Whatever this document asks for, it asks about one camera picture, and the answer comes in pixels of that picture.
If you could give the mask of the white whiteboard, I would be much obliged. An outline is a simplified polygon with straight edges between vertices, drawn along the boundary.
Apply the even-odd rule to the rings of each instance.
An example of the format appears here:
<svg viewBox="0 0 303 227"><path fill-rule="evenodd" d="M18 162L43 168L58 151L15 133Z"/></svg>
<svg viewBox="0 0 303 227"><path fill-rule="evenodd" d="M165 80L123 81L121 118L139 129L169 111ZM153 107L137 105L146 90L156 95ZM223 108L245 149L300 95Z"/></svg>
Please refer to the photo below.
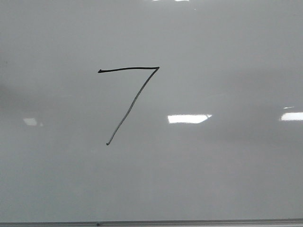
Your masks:
<svg viewBox="0 0 303 227"><path fill-rule="evenodd" d="M3 0L2 222L303 216L300 0Z"/></svg>

